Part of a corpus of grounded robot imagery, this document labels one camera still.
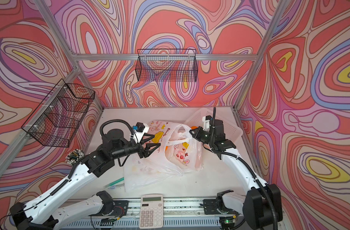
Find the clear plastic bag bottom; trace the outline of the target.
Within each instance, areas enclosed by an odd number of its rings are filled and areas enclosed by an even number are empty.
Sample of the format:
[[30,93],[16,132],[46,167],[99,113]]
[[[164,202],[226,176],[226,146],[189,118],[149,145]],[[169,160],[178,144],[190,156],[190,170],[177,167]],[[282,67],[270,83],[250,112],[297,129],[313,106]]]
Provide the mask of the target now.
[[130,156],[123,166],[124,184],[127,192],[163,182],[166,179],[183,176],[185,171],[166,160],[165,165],[154,164],[139,156]]

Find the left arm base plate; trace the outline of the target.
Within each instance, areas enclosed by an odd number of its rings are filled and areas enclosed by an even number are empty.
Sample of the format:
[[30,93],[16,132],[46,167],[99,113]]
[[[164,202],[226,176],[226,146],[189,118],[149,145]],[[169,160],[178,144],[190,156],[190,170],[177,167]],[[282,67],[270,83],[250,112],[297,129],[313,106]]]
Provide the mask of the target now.
[[128,200],[114,200],[112,204],[104,204],[103,208],[94,217],[123,217],[127,214],[129,208]]

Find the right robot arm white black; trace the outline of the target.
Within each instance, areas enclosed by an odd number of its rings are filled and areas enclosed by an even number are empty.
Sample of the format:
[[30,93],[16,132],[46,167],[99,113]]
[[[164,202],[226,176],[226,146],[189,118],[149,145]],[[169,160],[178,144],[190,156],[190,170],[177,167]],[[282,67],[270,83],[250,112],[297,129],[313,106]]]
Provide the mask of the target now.
[[242,158],[236,145],[226,138],[224,123],[213,116],[203,117],[203,126],[190,130],[193,139],[218,156],[238,177],[245,196],[233,190],[219,192],[216,196],[218,211],[241,214],[253,230],[269,225],[278,229],[283,219],[281,192],[275,184],[269,184]]

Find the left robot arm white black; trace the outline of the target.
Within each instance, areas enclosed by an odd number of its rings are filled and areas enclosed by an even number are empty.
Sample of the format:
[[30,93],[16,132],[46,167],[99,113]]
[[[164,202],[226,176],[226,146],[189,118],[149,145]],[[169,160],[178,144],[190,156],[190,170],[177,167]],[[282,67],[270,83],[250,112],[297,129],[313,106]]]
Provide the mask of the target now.
[[121,129],[112,129],[105,133],[100,130],[102,145],[95,151],[79,159],[70,173],[44,192],[39,197],[27,202],[16,203],[10,208],[10,216],[19,230],[57,230],[80,218],[91,215],[110,216],[119,210],[122,217],[125,210],[118,207],[113,198],[106,192],[100,191],[82,203],[61,208],[71,196],[90,182],[102,176],[115,163],[120,167],[132,154],[140,158],[149,157],[160,147],[159,143],[152,143],[155,137],[148,134],[143,127],[130,127],[130,140],[124,138]]

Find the printed white plastic bag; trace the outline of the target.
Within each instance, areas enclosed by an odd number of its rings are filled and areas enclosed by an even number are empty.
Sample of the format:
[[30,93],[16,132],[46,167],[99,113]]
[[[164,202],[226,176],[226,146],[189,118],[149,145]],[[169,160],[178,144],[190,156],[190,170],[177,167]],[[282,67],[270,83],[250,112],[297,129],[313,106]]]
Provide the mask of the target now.
[[203,169],[202,144],[193,138],[169,141],[165,156],[183,172],[199,172]]

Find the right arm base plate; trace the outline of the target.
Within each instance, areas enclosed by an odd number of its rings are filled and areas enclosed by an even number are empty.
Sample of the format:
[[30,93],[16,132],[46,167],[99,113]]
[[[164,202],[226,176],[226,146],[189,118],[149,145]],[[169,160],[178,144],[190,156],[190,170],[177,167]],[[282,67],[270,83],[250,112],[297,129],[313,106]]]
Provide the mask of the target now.
[[200,205],[203,207],[206,215],[240,215],[238,212],[228,209],[221,201],[215,199],[204,199]]

